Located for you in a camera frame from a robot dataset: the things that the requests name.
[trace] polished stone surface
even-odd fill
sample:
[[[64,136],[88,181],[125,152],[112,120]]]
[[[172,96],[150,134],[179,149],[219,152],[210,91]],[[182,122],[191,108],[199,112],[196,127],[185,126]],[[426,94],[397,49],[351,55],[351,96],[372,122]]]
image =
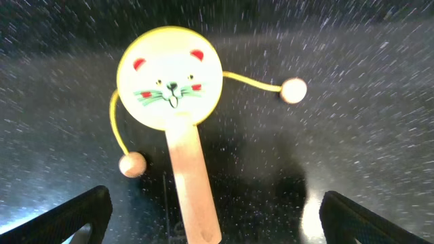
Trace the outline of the polished stone surface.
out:
[[[185,242],[164,133],[119,105],[149,162],[127,179],[108,110],[128,43],[175,24],[204,34],[224,70],[308,83],[288,105],[225,79],[199,126],[223,243],[325,243],[327,190],[434,242],[432,1],[2,4],[0,232],[103,184],[104,242]]]

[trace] wooden stick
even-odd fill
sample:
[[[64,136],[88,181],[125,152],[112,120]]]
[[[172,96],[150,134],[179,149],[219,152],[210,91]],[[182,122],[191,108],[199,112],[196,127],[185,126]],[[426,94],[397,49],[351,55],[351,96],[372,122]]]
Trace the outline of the wooden stick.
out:
[[[222,233],[197,127],[188,115],[177,116],[166,125],[165,135],[187,241],[219,243]]]

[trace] yellow string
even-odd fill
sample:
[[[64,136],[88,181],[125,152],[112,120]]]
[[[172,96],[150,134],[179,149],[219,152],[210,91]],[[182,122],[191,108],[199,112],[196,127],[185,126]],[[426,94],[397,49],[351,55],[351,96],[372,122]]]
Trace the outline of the yellow string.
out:
[[[279,85],[269,85],[269,84],[265,84],[259,81],[255,81],[251,78],[247,78],[244,77],[242,75],[238,75],[232,72],[228,72],[228,71],[223,71],[223,76],[224,77],[228,77],[231,79],[234,79],[236,81],[240,81],[240,82],[244,82],[248,85],[251,85],[253,87],[257,87],[259,89],[263,89],[265,91],[270,91],[270,92],[280,92],[282,90],[282,87]],[[111,96],[110,99],[110,124],[111,124],[111,129],[113,130],[113,133],[116,137],[116,141],[119,144],[119,146],[121,147],[123,153],[125,155],[128,155],[128,149],[125,146],[125,144],[123,143],[121,134],[119,133],[119,130],[117,129],[117,123],[116,123],[116,102],[119,99],[119,93],[117,92],[117,89],[113,92],[113,95]]]
[[[266,91],[270,91],[270,92],[280,92],[282,90],[282,87],[280,85],[265,84],[265,83],[262,83],[259,81],[255,81],[251,78],[247,78],[247,77],[244,77],[242,75],[238,75],[238,74],[228,72],[228,71],[223,71],[223,76],[240,81],[240,82],[244,82],[248,85],[251,85],[251,86],[257,87],[259,89],[266,90]]]
[[[119,130],[117,129],[117,123],[116,123],[116,102],[119,99],[119,94],[117,93],[117,89],[113,92],[113,95],[111,96],[110,99],[110,124],[111,124],[111,129],[113,130],[113,133],[116,137],[116,141],[119,144],[119,146],[121,147],[123,153],[125,155],[128,155],[128,149],[125,146],[125,144],[122,141],[122,137],[121,134],[119,134]]]

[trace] cat nose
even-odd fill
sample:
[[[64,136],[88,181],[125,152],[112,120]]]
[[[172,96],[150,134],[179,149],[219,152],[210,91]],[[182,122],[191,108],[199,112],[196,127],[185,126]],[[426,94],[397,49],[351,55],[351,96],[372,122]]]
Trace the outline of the cat nose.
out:
[[[167,88],[169,88],[170,90],[174,90],[174,89],[176,89],[178,87],[178,84],[176,84],[176,82],[171,82],[171,83],[168,83],[168,85],[167,85]]]

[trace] wooden ball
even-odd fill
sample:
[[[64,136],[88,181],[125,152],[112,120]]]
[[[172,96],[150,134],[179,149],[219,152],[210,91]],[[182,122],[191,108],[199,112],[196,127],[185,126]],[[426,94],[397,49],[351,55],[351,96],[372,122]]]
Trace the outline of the wooden ball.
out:
[[[146,170],[146,160],[138,152],[130,152],[119,160],[121,173],[129,178],[141,176]]]
[[[306,83],[302,79],[293,78],[283,82],[280,97],[289,104],[295,104],[304,98],[306,92]]]

